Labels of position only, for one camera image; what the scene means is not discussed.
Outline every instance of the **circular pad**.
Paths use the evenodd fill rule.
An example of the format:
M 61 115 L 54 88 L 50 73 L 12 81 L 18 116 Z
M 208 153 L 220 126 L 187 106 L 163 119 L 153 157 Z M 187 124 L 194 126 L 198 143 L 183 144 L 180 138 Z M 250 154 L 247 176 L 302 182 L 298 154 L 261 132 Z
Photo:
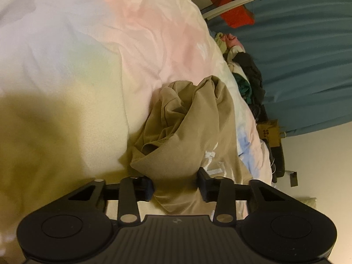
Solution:
M 302 217 L 283 215 L 275 218 L 271 223 L 272 230 L 284 238 L 299 239 L 312 231 L 310 223 Z
M 54 238 L 66 238 L 79 233 L 83 222 L 75 216 L 57 215 L 48 218 L 42 225 L 43 232 Z

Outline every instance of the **tan cloth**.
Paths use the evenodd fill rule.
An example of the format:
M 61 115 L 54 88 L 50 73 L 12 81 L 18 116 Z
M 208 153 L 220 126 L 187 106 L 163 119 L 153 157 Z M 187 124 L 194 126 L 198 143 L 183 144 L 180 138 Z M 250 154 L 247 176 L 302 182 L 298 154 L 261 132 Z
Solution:
M 131 167 L 153 181 L 168 214 L 212 213 L 215 203 L 204 203 L 196 188 L 200 166 L 239 184 L 252 178 L 238 158 L 232 98 L 215 76 L 163 88 L 132 149 Z

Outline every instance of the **dark clothing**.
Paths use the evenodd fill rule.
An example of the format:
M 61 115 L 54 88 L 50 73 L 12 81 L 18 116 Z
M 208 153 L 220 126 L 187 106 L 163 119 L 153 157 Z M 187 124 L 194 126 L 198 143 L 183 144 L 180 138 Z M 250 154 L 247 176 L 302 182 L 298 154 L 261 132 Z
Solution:
M 264 100 L 265 90 L 263 89 L 263 79 L 260 70 L 254 64 L 252 57 L 244 52 L 239 52 L 232 59 L 243 69 L 252 88 L 252 104 L 249 107 L 255 119 L 260 115 L 260 107 Z
M 247 104 L 252 104 L 252 99 L 251 99 L 252 88 L 249 82 L 245 80 L 242 75 L 238 73 L 233 72 L 232 75 L 237 82 L 238 89 L 240 90 L 240 94 L 244 99 L 244 101 L 246 101 Z

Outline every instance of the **black device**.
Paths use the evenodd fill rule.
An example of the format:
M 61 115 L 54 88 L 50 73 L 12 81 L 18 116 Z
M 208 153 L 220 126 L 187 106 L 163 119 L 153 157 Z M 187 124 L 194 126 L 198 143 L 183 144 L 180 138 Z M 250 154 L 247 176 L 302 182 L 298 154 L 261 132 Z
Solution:
M 213 221 L 147 215 L 141 222 L 137 201 L 152 198 L 150 179 L 92 181 L 21 221 L 26 263 L 329 263 L 337 231 L 325 215 L 258 180 L 234 184 L 200 168 L 197 185 L 205 202 L 216 202 Z M 105 215 L 108 200 L 119 200 L 117 220 Z M 244 220 L 236 220 L 236 200 L 247 201 Z

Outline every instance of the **crumpled cloth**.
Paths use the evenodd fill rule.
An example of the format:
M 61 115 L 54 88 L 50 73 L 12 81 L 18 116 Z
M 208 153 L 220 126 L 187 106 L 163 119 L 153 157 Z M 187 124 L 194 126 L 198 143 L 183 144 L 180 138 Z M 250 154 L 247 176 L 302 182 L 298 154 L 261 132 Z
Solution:
M 262 106 L 265 90 L 263 89 L 263 78 L 260 70 L 255 65 L 253 58 L 244 52 L 239 52 L 232 59 L 239 64 L 249 80 L 252 88 L 252 104 L 249 106 L 255 119 L 258 119 Z
M 246 101 L 247 104 L 252 104 L 252 87 L 249 83 L 248 77 L 245 75 L 240 65 L 232 61 L 232 59 L 239 52 L 246 52 L 243 46 L 241 47 L 240 45 L 235 45 L 229 50 L 227 55 L 227 65 L 237 82 L 238 90 L 240 91 L 242 98 Z
M 221 37 L 221 40 L 226 42 L 227 48 L 232 48 L 234 46 L 240 46 L 244 51 L 244 46 L 241 44 L 241 42 L 238 40 L 238 38 L 232 34 L 224 34 Z
M 225 84 L 210 76 L 198 85 L 175 81 L 163 88 L 132 149 L 131 167 L 149 177 L 156 201 L 168 214 L 211 215 L 196 186 L 203 167 L 212 176 L 247 184 L 238 158 L 235 114 Z
M 217 33 L 214 38 L 214 40 L 215 40 L 216 44 L 218 45 L 222 54 L 224 54 L 227 51 L 226 42 L 222 40 L 223 36 L 224 36 L 223 33 Z

